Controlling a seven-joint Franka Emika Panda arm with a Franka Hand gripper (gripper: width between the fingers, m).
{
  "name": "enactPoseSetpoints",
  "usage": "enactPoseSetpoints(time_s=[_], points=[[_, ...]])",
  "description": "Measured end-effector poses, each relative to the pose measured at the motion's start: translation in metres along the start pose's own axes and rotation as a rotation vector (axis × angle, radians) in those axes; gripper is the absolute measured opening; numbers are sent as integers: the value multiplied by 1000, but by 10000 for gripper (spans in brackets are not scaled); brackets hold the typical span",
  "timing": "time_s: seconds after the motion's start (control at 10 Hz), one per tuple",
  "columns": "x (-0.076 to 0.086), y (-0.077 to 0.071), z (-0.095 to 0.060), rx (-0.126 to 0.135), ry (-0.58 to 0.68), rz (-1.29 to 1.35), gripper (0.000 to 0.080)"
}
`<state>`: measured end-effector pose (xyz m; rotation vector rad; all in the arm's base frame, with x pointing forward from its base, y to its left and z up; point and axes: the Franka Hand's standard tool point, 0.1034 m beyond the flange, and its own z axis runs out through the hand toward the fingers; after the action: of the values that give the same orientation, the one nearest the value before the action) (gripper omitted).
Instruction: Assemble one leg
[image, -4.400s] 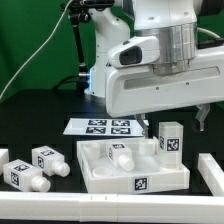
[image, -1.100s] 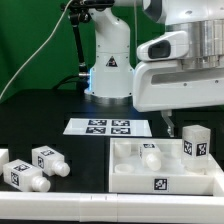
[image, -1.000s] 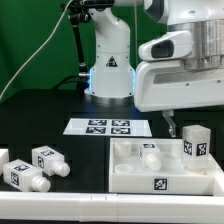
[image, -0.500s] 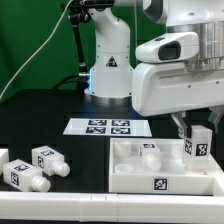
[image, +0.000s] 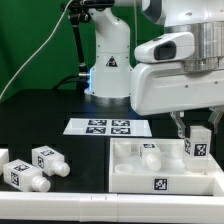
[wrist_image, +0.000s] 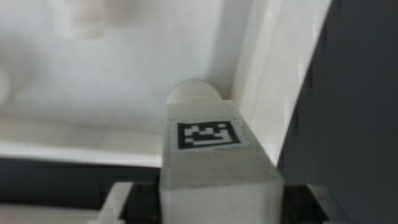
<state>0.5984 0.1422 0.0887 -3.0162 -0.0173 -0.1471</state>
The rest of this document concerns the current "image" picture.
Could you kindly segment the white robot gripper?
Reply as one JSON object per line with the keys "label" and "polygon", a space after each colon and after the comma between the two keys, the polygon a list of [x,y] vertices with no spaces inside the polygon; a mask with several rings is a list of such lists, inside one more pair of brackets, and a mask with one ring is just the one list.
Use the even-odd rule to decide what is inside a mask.
{"label": "white robot gripper", "polygon": [[181,62],[139,63],[131,75],[131,107],[139,115],[170,113],[185,137],[180,111],[210,107],[214,133],[224,115],[224,64],[214,71],[187,73]]}

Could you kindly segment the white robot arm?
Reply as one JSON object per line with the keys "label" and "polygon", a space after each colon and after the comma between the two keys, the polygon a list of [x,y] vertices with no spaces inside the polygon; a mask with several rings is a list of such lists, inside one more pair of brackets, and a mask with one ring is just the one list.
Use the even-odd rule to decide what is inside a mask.
{"label": "white robot arm", "polygon": [[131,67],[127,33],[112,23],[110,10],[92,12],[96,63],[86,97],[102,104],[128,100],[139,115],[168,113],[185,135],[180,113],[211,110],[224,115],[224,0],[140,0],[142,13],[164,34],[138,45]]}

